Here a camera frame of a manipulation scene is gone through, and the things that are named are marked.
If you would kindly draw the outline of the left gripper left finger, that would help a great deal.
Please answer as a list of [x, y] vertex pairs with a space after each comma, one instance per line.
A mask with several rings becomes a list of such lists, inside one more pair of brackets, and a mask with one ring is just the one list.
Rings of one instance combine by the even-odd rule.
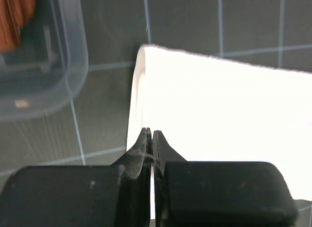
[[111, 165], [26, 166], [0, 194], [3, 227], [147, 227], [152, 135]]

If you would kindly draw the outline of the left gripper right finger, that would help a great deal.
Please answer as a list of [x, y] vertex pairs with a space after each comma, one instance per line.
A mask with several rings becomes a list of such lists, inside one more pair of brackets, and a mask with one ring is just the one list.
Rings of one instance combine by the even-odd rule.
[[291, 227], [298, 210], [268, 162], [187, 161], [159, 130], [152, 139], [158, 227]]

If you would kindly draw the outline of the white pink towel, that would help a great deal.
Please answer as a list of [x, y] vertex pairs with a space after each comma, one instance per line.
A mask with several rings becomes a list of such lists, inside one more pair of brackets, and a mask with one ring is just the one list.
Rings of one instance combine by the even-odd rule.
[[310, 73], [144, 44], [131, 91], [127, 147], [150, 128], [187, 161], [271, 163], [311, 216]]

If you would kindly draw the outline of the brown towel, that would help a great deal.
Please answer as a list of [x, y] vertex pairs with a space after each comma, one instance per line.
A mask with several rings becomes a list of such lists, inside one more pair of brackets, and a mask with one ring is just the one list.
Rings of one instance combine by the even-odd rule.
[[32, 19], [36, 0], [0, 0], [0, 51], [21, 46], [20, 30]]

